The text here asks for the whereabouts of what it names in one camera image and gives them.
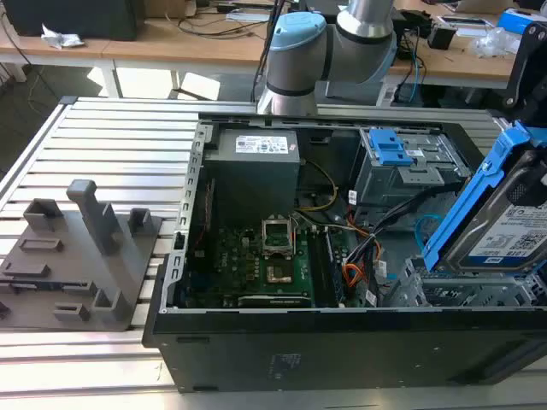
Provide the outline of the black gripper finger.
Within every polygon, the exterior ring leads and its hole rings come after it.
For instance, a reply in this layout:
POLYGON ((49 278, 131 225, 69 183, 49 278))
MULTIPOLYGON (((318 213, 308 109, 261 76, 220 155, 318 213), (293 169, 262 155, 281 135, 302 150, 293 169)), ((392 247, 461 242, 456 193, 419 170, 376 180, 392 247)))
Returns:
POLYGON ((546 190, 546 148, 530 152, 527 176, 529 190, 546 190))
POLYGON ((546 123, 546 23, 526 27, 502 99, 510 120, 523 124, 546 123))

